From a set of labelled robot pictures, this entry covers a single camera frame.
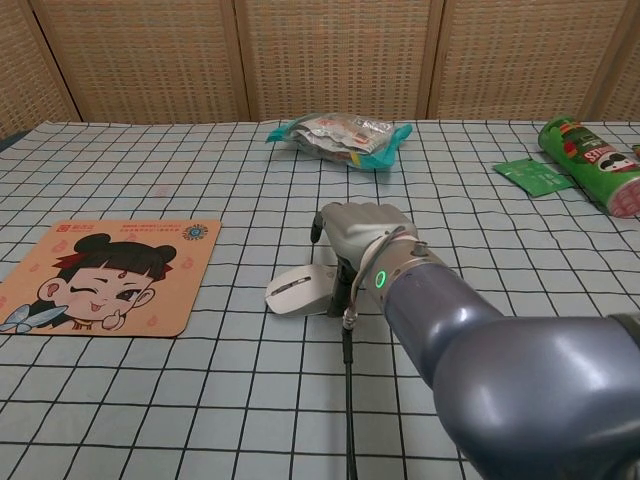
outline robotic arm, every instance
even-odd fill
[[[322,229],[339,263],[330,313],[342,315],[362,269],[442,425],[483,478],[636,478],[640,315],[505,317],[390,205],[329,204],[312,241]]]

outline green indicator light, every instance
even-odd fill
[[[380,270],[376,275],[376,288],[382,288],[384,282],[387,281],[387,272]]]

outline green pringles can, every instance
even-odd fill
[[[538,144],[616,217],[640,213],[640,163],[569,116],[555,117]]]

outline wall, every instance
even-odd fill
[[[330,110],[640,119],[637,0],[0,6],[0,60],[9,65],[0,71],[0,136],[45,119],[202,123]]]

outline mouse pad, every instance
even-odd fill
[[[201,219],[58,222],[0,284],[0,333],[178,335],[220,227]]]

